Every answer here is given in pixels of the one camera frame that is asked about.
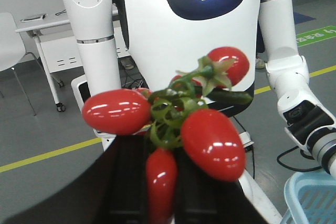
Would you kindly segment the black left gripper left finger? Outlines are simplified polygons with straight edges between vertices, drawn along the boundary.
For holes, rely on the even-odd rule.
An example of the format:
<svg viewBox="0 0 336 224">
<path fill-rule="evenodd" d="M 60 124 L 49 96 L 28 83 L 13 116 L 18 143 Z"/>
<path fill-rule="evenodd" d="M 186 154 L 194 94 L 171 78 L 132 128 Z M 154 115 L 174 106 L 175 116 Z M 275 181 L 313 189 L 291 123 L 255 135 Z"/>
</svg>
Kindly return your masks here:
<svg viewBox="0 0 336 224">
<path fill-rule="evenodd" d="M 118 136 L 78 178 L 5 223 L 146 223 L 142 136 Z"/>
</svg>

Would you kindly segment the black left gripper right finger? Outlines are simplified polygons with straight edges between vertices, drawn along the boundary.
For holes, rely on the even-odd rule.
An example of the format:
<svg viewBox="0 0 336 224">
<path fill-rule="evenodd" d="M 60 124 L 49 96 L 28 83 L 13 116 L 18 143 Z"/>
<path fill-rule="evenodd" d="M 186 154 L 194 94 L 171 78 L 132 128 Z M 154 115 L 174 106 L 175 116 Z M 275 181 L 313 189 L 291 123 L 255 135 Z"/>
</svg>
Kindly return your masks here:
<svg viewBox="0 0 336 224">
<path fill-rule="evenodd" d="M 239 182 L 215 180 L 177 150 L 175 223 L 267 223 Z"/>
</svg>

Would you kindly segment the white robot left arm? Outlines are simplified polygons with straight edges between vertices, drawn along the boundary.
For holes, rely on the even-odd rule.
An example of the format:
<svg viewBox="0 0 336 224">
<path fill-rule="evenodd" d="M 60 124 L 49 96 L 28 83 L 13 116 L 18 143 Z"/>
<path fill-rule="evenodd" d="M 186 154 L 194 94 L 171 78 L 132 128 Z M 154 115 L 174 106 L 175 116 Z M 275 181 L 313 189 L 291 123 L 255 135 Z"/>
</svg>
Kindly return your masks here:
<svg viewBox="0 0 336 224">
<path fill-rule="evenodd" d="M 90 97 L 113 136 L 78 178 L 6 223 L 306 223 L 292 180 L 283 217 L 245 170 L 230 116 L 252 101 L 257 35 L 277 109 L 311 155 L 335 223 L 335 116 L 309 88 L 292 0 L 63 0 Z"/>
</svg>

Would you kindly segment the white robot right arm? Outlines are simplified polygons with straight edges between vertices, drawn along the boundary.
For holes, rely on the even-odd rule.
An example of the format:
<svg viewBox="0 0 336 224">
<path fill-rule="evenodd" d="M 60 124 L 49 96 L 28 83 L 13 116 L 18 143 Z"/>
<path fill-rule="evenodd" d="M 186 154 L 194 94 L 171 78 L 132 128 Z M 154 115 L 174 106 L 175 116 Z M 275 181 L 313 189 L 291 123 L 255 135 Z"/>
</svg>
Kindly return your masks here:
<svg viewBox="0 0 336 224">
<path fill-rule="evenodd" d="M 152 90 L 175 70 L 190 70 L 210 50 L 229 45 L 253 61 L 260 0 L 63 0 L 91 95 L 120 87 L 116 28 Z M 206 175 L 177 150 L 177 184 L 168 223 L 266 223 L 262 192 L 244 174 L 227 183 Z"/>
</svg>

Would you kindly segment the white black robot base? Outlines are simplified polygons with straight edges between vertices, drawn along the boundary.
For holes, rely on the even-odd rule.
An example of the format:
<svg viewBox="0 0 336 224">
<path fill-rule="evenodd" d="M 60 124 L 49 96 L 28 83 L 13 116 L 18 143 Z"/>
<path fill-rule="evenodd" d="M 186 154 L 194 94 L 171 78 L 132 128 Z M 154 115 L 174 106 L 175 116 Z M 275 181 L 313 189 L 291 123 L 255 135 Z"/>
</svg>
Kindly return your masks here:
<svg viewBox="0 0 336 224">
<path fill-rule="evenodd" d="M 79 109 L 82 109 L 84 102 L 90 97 L 86 76 L 83 74 L 71 81 Z M 253 204 L 259 213 L 268 223 L 280 223 L 282 216 L 260 186 L 255 182 L 249 172 L 245 171 L 238 180 L 238 186 L 243 190 L 245 196 Z"/>
</svg>

